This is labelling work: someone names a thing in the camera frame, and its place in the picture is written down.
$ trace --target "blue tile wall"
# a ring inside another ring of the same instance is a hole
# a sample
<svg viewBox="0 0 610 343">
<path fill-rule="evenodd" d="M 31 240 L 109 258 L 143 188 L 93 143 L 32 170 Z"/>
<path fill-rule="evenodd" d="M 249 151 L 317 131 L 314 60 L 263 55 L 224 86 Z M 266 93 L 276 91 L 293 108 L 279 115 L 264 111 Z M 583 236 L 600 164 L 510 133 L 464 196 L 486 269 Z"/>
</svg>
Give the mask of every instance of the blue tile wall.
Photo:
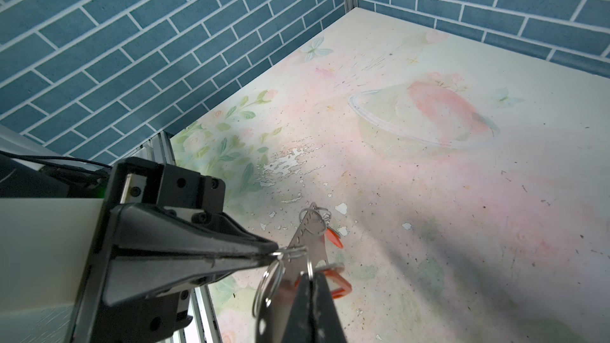
<svg viewBox="0 0 610 343">
<path fill-rule="evenodd" d="M 585 6 L 583 22 L 607 22 L 591 16 L 599 8 Z M 111 163 L 344 14 L 343 0 L 0 0 L 0 124 Z"/>
<path fill-rule="evenodd" d="M 366 10 L 610 78 L 610 0 L 357 2 Z"/>
</svg>

